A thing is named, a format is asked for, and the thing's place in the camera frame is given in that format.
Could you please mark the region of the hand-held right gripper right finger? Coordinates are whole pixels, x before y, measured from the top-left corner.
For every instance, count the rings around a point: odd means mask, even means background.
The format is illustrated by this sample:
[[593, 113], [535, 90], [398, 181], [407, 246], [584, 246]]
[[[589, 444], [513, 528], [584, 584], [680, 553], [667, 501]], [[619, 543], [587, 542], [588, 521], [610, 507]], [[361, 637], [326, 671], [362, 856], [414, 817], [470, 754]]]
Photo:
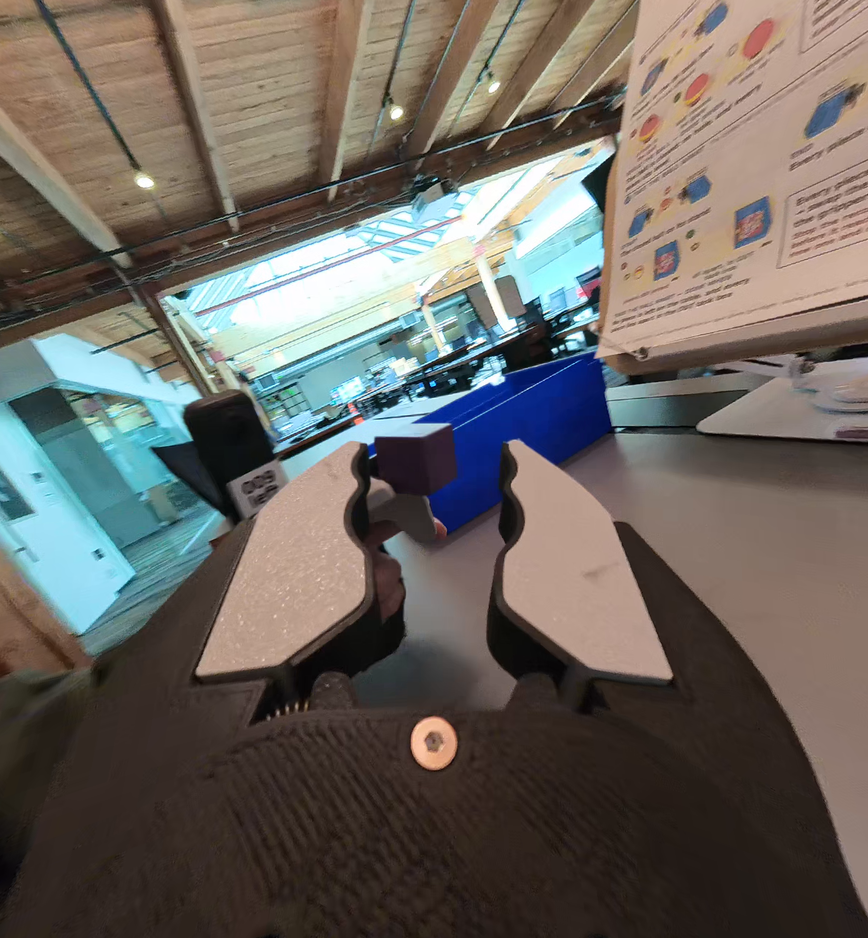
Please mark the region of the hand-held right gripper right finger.
[[669, 686], [673, 669], [616, 523], [559, 466], [522, 440], [502, 446], [490, 648], [506, 628], [572, 680]]

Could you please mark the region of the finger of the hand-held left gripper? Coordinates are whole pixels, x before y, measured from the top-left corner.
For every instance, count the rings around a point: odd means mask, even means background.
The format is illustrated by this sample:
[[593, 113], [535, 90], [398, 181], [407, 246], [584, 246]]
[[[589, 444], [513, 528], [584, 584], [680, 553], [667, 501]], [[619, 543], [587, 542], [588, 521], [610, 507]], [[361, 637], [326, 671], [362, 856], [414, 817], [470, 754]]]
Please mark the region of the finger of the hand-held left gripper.
[[374, 530], [404, 533], [421, 544], [440, 540], [440, 522], [426, 496], [398, 493], [391, 486], [370, 486], [367, 508]]

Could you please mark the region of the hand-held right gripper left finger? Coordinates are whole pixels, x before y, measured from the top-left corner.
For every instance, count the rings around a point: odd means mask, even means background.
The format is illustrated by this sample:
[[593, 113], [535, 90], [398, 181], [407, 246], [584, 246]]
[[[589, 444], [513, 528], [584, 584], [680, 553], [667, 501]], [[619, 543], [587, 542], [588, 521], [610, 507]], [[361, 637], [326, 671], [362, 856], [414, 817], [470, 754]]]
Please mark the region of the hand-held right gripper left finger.
[[195, 665], [204, 684], [276, 678], [372, 620], [369, 451], [346, 443], [259, 512]]

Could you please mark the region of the purple cube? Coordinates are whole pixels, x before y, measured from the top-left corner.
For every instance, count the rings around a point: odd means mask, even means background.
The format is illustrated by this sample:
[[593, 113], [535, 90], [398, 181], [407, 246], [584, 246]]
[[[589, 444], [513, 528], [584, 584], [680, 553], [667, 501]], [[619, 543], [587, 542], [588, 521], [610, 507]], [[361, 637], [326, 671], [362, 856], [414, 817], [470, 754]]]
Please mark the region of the purple cube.
[[396, 493], [429, 496], [457, 477], [454, 428], [415, 423], [384, 432], [374, 443], [374, 475]]

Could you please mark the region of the person's left hand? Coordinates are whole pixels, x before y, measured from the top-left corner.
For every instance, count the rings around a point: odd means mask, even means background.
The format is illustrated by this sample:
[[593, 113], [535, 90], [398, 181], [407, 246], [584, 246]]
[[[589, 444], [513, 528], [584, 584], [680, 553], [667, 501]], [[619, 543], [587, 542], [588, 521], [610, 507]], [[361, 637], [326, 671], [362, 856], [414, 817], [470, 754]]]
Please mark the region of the person's left hand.
[[399, 533], [401, 528], [395, 522], [382, 520], [371, 522], [364, 538], [382, 623], [388, 622], [403, 610], [407, 595], [401, 565], [384, 547], [387, 541]]

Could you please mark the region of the large blue bin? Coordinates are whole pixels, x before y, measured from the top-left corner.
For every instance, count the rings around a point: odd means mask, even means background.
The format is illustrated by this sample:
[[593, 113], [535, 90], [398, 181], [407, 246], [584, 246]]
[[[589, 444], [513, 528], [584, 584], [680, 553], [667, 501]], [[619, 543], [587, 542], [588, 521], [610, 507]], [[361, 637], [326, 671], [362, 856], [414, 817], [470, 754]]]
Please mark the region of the large blue bin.
[[429, 497], [448, 533], [499, 504], [504, 443], [519, 439], [559, 464], [613, 431], [602, 362], [593, 353], [513, 372], [415, 421], [430, 423], [454, 432], [456, 479]]

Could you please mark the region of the white stand base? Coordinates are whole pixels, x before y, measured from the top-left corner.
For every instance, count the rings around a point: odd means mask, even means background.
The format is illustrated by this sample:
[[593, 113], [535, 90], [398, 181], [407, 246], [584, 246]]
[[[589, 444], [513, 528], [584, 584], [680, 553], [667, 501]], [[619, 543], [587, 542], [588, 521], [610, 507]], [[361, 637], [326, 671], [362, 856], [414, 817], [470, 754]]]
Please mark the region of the white stand base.
[[827, 413], [813, 393], [868, 373], [868, 358], [825, 362], [793, 377], [777, 377], [704, 418], [698, 432], [713, 436], [868, 444], [868, 414]]

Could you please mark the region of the white round disc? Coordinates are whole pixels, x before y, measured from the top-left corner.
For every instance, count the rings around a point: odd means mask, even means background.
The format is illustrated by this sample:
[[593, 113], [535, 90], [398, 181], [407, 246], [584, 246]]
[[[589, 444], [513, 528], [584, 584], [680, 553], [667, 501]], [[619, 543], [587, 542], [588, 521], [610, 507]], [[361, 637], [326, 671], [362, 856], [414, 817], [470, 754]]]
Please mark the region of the white round disc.
[[817, 389], [812, 396], [812, 405], [827, 413], [868, 414], [868, 373]]

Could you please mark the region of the printed instruction sheet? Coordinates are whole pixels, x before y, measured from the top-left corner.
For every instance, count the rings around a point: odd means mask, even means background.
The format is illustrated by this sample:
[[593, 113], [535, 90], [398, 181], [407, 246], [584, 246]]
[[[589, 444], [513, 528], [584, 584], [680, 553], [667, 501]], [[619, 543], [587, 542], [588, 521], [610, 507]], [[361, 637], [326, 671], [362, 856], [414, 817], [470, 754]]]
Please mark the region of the printed instruction sheet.
[[868, 1], [639, 3], [600, 351], [868, 335]]

